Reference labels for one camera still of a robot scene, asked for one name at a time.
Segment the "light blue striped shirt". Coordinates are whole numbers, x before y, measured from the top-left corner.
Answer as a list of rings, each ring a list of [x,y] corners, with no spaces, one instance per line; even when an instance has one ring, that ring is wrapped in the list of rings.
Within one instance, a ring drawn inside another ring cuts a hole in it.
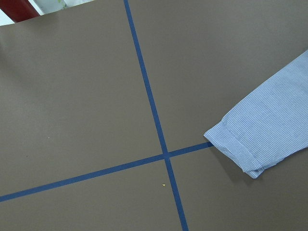
[[[236,104],[205,134],[251,178],[308,146],[308,54]]]

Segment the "red cylinder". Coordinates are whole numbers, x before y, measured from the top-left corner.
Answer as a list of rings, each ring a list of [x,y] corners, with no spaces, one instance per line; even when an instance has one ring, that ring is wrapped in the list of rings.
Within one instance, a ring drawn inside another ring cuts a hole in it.
[[[0,0],[0,9],[14,23],[40,16],[28,0]]]

